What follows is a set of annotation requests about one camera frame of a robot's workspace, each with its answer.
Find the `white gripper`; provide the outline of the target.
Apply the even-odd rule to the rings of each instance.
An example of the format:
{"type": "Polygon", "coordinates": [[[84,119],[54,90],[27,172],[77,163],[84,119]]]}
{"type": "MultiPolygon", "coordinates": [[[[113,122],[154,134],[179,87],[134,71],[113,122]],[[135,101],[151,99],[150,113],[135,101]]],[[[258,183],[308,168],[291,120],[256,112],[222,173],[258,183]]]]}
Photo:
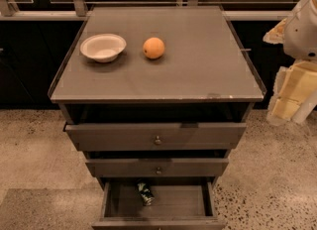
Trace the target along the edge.
{"type": "MultiPolygon", "coordinates": [[[[268,44],[284,43],[284,26],[281,20],[263,37],[268,44]]],[[[301,104],[317,89],[317,66],[309,61],[301,61],[286,71],[286,77],[278,97],[273,96],[268,105],[268,123],[279,126],[291,120],[301,104]]]]}

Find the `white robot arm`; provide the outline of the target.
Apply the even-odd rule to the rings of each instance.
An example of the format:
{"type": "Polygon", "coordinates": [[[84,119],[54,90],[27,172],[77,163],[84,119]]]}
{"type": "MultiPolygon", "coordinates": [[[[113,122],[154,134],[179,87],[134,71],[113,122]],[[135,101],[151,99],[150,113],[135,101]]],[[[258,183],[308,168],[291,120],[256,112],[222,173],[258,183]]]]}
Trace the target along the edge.
{"type": "Polygon", "coordinates": [[[282,44],[294,58],[293,65],[276,74],[266,119],[275,126],[303,123],[317,105],[317,0],[300,0],[263,41],[282,44]]]}

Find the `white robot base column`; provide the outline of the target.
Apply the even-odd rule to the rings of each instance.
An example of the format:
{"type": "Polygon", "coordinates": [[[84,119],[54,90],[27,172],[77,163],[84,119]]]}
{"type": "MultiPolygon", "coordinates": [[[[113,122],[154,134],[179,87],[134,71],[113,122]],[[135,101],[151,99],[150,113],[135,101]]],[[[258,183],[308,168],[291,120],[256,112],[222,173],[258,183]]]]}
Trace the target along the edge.
{"type": "Polygon", "coordinates": [[[303,123],[313,109],[317,106],[317,90],[314,91],[299,107],[292,117],[295,123],[303,123]]]}

